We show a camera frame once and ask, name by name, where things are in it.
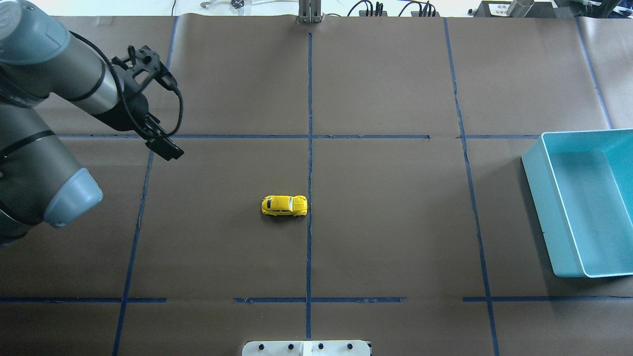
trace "plastic bin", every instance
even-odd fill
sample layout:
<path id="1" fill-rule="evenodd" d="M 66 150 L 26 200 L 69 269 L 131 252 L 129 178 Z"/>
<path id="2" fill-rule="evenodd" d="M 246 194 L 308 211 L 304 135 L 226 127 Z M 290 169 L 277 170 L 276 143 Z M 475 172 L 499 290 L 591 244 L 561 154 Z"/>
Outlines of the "plastic bin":
<path id="1" fill-rule="evenodd" d="M 633 129 L 546 132 L 523 166 L 558 277 L 633 274 Z"/>

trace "toy car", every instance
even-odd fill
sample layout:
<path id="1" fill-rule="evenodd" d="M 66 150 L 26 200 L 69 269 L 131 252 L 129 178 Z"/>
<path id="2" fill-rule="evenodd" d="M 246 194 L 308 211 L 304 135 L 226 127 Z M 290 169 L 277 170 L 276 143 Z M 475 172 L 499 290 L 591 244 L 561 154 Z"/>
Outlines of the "toy car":
<path id="1" fill-rule="evenodd" d="M 308 213 L 308 199 L 303 195 L 269 195 L 261 201 L 264 215 L 304 216 Z"/>

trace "metal bracket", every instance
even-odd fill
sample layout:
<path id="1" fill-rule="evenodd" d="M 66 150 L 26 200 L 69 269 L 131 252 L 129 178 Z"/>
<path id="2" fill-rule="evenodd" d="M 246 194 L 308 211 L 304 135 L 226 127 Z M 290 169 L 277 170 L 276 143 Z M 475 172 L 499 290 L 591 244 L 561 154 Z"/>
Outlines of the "metal bracket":
<path id="1" fill-rule="evenodd" d="M 321 22 L 321 0 L 299 0 L 299 22 Z"/>
<path id="2" fill-rule="evenodd" d="M 361 340 L 251 341 L 242 356 L 372 356 L 372 343 Z"/>

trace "electrical cable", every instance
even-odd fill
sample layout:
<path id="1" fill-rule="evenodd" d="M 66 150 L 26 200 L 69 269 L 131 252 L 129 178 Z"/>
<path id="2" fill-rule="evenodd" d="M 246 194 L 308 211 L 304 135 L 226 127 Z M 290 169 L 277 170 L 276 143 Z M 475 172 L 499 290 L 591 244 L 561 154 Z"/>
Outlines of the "electrical cable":
<path id="1" fill-rule="evenodd" d="M 420 7 L 420 13 L 422 13 L 422 3 L 418 3 L 417 1 L 409 1 L 404 8 L 402 8 L 402 10 L 400 11 L 400 13 L 398 14 L 398 17 L 400 17 L 402 15 L 402 13 L 404 12 L 404 10 L 411 4 L 418 4 L 418 6 Z"/>
<path id="2" fill-rule="evenodd" d="M 94 50 L 99 57 L 101 57 L 101 59 L 106 63 L 106 65 L 108 66 L 108 69 L 110 70 L 110 74 L 112 74 L 112 77 L 115 80 L 115 85 L 116 85 L 116 94 L 119 97 L 119 100 L 121 101 L 121 103 L 123 104 L 123 109 L 125 110 L 125 114 L 128 116 L 128 118 L 132 121 L 132 123 L 134 124 L 134 127 L 137 129 L 139 135 L 141 135 L 143 138 L 151 138 L 151 139 L 163 139 L 166 137 L 170 137 L 172 135 L 174 135 L 176 132 L 178 132 L 178 130 L 180 129 L 180 125 L 182 124 L 182 115 L 184 112 L 184 100 L 182 98 L 182 93 L 180 93 L 180 90 L 177 87 L 174 87 L 173 91 L 176 94 L 176 96 L 178 97 L 178 102 L 179 102 L 179 110 L 178 110 L 178 122 L 176 123 L 176 128 L 174 128 L 173 131 L 169 132 L 168 134 L 162 134 L 162 135 L 156 135 L 153 133 L 147 133 L 140 125 L 138 122 L 136 122 L 136 119 L 134 119 L 134 116 L 132 116 L 132 113 L 130 112 L 130 108 L 127 105 L 127 100 L 125 99 L 125 96 L 123 95 L 123 86 L 121 85 L 121 80 L 115 70 L 115 65 L 112 64 L 112 62 L 108 59 L 108 57 L 106 57 L 106 55 L 101 51 L 101 49 L 99 49 L 94 43 L 88 41 L 87 39 L 83 38 L 81 35 L 76 34 L 75 32 L 70 31 L 70 33 L 75 36 L 78 40 L 82 41 L 83 43 L 87 44 L 90 48 L 92 48 L 92 50 Z"/>
<path id="3" fill-rule="evenodd" d="M 349 10 L 348 16 L 352 14 L 352 11 L 354 11 L 354 9 L 360 5 L 361 3 L 365 3 L 365 6 L 368 6 L 367 4 L 369 4 L 369 8 L 367 9 L 367 12 L 365 13 L 365 16 L 369 16 L 370 13 L 373 13 L 373 4 L 371 1 L 369 0 L 360 0 L 358 1 L 354 6 L 352 6 L 352 8 Z"/>
<path id="4" fill-rule="evenodd" d="M 400 11 L 400 14 L 398 14 L 398 17 L 400 17 L 403 13 L 404 10 L 411 4 L 418 4 L 420 7 L 420 11 L 418 12 L 418 17 L 422 17 L 422 16 L 429 16 L 431 14 L 431 9 L 433 11 L 433 17 L 435 17 L 435 12 L 436 12 L 436 7 L 435 5 L 431 4 L 430 1 L 427 2 L 421 2 L 421 1 L 415 1 L 415 0 L 409 0 L 409 2 L 404 6 L 404 8 L 402 8 L 402 10 Z"/>

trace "blue tape line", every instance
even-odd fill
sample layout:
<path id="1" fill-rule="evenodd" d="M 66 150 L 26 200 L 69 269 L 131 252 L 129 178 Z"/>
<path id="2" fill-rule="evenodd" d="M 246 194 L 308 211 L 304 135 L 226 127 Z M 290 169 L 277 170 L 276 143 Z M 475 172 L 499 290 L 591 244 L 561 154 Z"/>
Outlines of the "blue tape line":
<path id="1" fill-rule="evenodd" d="M 314 135 L 315 139 L 430 139 L 429 135 Z"/>
<path id="2" fill-rule="evenodd" d="M 180 134 L 179 139 L 307 139 L 308 135 Z"/>
<path id="3" fill-rule="evenodd" d="M 312 339 L 312 32 L 308 34 L 308 232 L 306 249 L 306 340 Z"/>
<path id="4" fill-rule="evenodd" d="M 613 301 L 613 300 L 632 300 L 633 296 L 589 296 L 589 295 L 571 295 L 571 296 L 494 296 L 492 301 L 495 303 L 504 302 L 595 302 L 595 301 Z M 481 303 L 487 299 L 480 296 L 469 296 L 462 298 L 465 303 Z"/>
<path id="5" fill-rule="evenodd" d="M 401 303 L 403 296 L 368 297 L 368 298 L 312 298 L 313 303 Z"/>
<path id="6" fill-rule="evenodd" d="M 173 44 L 175 43 L 175 38 L 176 38 L 176 26 L 178 25 L 178 17 L 179 16 L 176 16 L 173 19 L 172 38 L 170 39 L 170 42 L 169 42 L 169 53 L 167 54 L 167 62 L 165 63 L 165 66 L 167 67 L 167 69 L 169 69 L 169 66 L 172 64 Z"/>
<path id="7" fill-rule="evenodd" d="M 538 139 L 541 135 L 466 135 L 466 139 Z"/>
<path id="8" fill-rule="evenodd" d="M 233 298 L 238 304 L 265 303 L 306 303 L 306 298 Z M 406 300 L 403 296 L 364 297 L 364 298 L 310 298 L 311 303 L 401 303 Z"/>
<path id="9" fill-rule="evenodd" d="M 123 298 L 0 298 L 0 303 L 121 303 Z M 133 298 L 129 303 L 166 303 L 167 298 Z"/>
<path id="10" fill-rule="evenodd" d="M 238 304 L 305 303 L 306 298 L 233 298 Z"/>
<path id="11" fill-rule="evenodd" d="M 580 36 L 580 45 L 582 46 L 582 52 L 585 54 L 585 60 L 589 65 L 589 72 L 591 73 L 591 79 L 594 82 L 594 87 L 596 88 L 596 92 L 598 92 L 598 99 L 600 99 L 600 106 L 602 106 L 602 111 L 605 114 L 606 123 L 609 126 L 609 129 L 613 128 L 613 123 L 611 122 L 611 115 L 609 115 L 609 111 L 606 109 L 605 99 L 602 96 L 602 90 L 600 90 L 600 85 L 598 84 L 598 78 L 596 77 L 596 72 L 593 69 L 593 63 L 591 63 L 591 58 L 589 57 L 589 52 L 587 50 L 587 44 L 585 43 L 585 35 L 582 33 L 582 27 L 580 26 L 580 19 L 576 18 L 576 27 L 578 28 L 578 35 Z"/>
<path id="12" fill-rule="evenodd" d="M 116 325 L 115 345 L 112 349 L 112 356 L 118 355 L 118 347 L 121 342 L 121 332 L 123 331 L 123 320 L 125 319 L 125 309 L 127 307 L 128 295 L 130 293 L 130 282 L 132 280 L 132 271 L 134 269 L 134 258 L 136 257 L 136 248 L 139 243 L 139 235 L 141 233 L 141 219 L 145 210 L 145 201 L 147 198 L 147 182 L 149 181 L 149 171 L 152 169 L 154 161 L 154 153 L 149 152 L 147 159 L 147 170 L 145 171 L 145 181 L 143 182 L 143 191 L 141 194 L 141 203 L 139 204 L 139 215 L 136 219 L 136 230 L 134 231 L 134 240 L 132 241 L 132 251 L 130 252 L 130 262 L 127 265 L 127 276 L 125 278 L 125 287 L 123 289 L 123 300 L 121 301 L 121 310 L 119 311 L 119 320 Z"/>
<path id="13" fill-rule="evenodd" d="M 62 139 L 140 139 L 136 134 L 61 134 L 57 137 Z"/>
<path id="14" fill-rule="evenodd" d="M 490 333 L 492 336 L 492 348 L 494 349 L 495 356 L 499 356 L 499 343 L 497 341 L 497 329 L 494 323 L 494 313 L 492 311 L 492 298 L 490 294 L 490 284 L 488 281 L 486 256 L 484 255 L 484 242 L 481 238 L 481 228 L 479 226 L 479 213 L 477 211 L 477 202 L 475 200 L 475 187 L 473 185 L 472 174 L 470 172 L 470 162 L 468 161 L 468 147 L 466 144 L 464 121 L 461 115 L 460 102 L 458 101 L 458 95 L 457 95 L 457 76 L 455 75 L 453 51 L 451 49 L 451 36 L 448 31 L 447 18 L 444 18 L 444 32 L 446 33 L 446 48 L 448 50 L 448 61 L 451 67 L 451 77 L 453 79 L 453 94 L 455 96 L 455 108 L 457 109 L 457 116 L 460 119 L 461 148 L 464 152 L 464 162 L 466 164 L 466 176 L 468 178 L 468 188 L 470 190 L 470 202 L 472 204 L 473 213 L 475 214 L 475 223 L 477 225 L 477 241 L 479 243 L 479 258 L 481 261 L 481 271 L 484 278 L 484 289 L 486 291 L 486 303 L 488 306 L 488 319 L 490 322 Z"/>
<path id="15" fill-rule="evenodd" d="M 166 303 L 167 298 L 128 298 L 127 303 Z"/>

